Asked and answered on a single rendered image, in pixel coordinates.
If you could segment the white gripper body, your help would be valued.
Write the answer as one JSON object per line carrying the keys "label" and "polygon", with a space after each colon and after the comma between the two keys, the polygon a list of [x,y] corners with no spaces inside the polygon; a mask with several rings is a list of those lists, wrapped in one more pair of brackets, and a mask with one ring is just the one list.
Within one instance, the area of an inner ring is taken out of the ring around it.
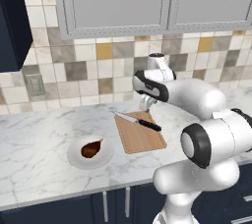
{"label": "white gripper body", "polygon": [[145,111],[145,112],[148,112],[150,110],[150,108],[156,104],[158,101],[146,94],[142,94],[141,95],[141,99],[140,99],[140,109]]}

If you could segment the wooden cutting board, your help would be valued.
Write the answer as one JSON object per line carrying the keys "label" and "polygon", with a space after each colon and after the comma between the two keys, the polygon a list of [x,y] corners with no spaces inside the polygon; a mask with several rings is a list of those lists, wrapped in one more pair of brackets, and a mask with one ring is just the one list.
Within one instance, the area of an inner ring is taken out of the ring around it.
{"label": "wooden cutting board", "polygon": [[161,132],[129,122],[118,115],[114,115],[114,120],[127,154],[166,148],[166,142]]}

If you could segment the white round plate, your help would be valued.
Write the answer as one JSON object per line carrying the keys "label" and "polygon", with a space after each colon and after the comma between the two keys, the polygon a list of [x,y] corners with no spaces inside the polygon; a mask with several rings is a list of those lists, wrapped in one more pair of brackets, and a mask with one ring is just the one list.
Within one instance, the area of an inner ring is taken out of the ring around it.
{"label": "white round plate", "polygon": [[[102,143],[99,153],[93,158],[83,157],[81,154],[82,147],[89,142],[97,141],[100,139],[102,139]],[[106,139],[105,137],[101,136],[91,135],[84,136],[83,138],[74,141],[70,144],[67,151],[67,157],[69,162],[73,166],[83,170],[96,169],[105,165],[112,158],[113,154],[113,144],[109,139]]]}

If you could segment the brown piece of meat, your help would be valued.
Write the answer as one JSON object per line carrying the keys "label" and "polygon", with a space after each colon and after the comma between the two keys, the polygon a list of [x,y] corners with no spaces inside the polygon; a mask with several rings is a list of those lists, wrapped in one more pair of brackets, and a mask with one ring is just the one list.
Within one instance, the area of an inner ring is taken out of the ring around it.
{"label": "brown piece of meat", "polygon": [[102,139],[89,142],[84,145],[81,149],[82,156],[85,158],[93,158],[94,156],[96,156],[100,151],[101,143]]}

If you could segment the navy drawer front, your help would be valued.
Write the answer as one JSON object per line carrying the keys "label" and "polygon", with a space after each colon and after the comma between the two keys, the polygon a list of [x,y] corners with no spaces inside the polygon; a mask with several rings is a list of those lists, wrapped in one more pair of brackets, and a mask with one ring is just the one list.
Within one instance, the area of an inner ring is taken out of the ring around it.
{"label": "navy drawer front", "polygon": [[231,224],[231,220],[252,215],[252,208],[230,213],[227,207],[204,200],[193,205],[192,213],[199,224]]}
{"label": "navy drawer front", "polygon": [[240,166],[240,178],[230,192],[227,211],[234,213],[252,208],[252,201],[245,201],[244,196],[252,196],[252,164]]}

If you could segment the navy base cupboard door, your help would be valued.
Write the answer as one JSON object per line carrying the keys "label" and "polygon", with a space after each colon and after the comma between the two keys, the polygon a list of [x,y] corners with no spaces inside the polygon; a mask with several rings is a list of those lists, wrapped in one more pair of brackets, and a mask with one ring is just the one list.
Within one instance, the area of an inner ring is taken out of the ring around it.
{"label": "navy base cupboard door", "polygon": [[156,190],[153,183],[131,187],[129,216],[126,216],[126,189],[117,190],[115,195],[116,224],[153,224],[166,199],[165,195]]}
{"label": "navy base cupboard door", "polygon": [[115,191],[107,192],[108,222],[104,222],[102,192],[93,194],[94,201],[94,223],[95,224],[116,224],[116,196]]}

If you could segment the navy base cupboard panel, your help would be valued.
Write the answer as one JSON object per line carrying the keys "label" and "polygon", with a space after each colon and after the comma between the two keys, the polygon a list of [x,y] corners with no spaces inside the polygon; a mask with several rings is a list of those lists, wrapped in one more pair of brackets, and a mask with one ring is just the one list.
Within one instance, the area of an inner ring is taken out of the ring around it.
{"label": "navy base cupboard panel", "polygon": [[72,197],[0,212],[0,224],[93,224],[89,196]]}

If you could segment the black-handled kitchen knife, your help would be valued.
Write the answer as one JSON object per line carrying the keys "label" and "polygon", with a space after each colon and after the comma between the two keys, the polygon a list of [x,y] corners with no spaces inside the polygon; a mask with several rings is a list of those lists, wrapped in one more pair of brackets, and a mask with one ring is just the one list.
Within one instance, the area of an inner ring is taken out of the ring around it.
{"label": "black-handled kitchen knife", "polygon": [[132,116],[128,116],[126,114],[120,113],[120,112],[116,112],[116,111],[112,111],[116,116],[119,116],[120,118],[129,121],[131,123],[137,123],[139,125],[142,125],[146,128],[152,129],[156,132],[160,132],[161,131],[161,126],[152,123],[152,122],[148,122],[146,120],[140,119],[140,118],[134,118]]}

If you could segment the grey wall power outlet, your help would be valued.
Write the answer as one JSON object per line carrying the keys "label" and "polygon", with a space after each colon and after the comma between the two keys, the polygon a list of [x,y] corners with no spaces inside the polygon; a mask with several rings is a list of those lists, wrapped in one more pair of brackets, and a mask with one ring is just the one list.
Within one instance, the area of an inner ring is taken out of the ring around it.
{"label": "grey wall power outlet", "polygon": [[26,81],[30,96],[45,94],[41,75],[26,75]]}

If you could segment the dark navy wall cupboard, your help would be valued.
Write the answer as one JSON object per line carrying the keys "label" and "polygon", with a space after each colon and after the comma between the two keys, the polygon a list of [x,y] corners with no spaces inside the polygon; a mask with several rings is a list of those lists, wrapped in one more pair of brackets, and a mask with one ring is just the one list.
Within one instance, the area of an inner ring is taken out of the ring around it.
{"label": "dark navy wall cupboard", "polygon": [[32,43],[25,0],[0,0],[0,73],[19,72]]}

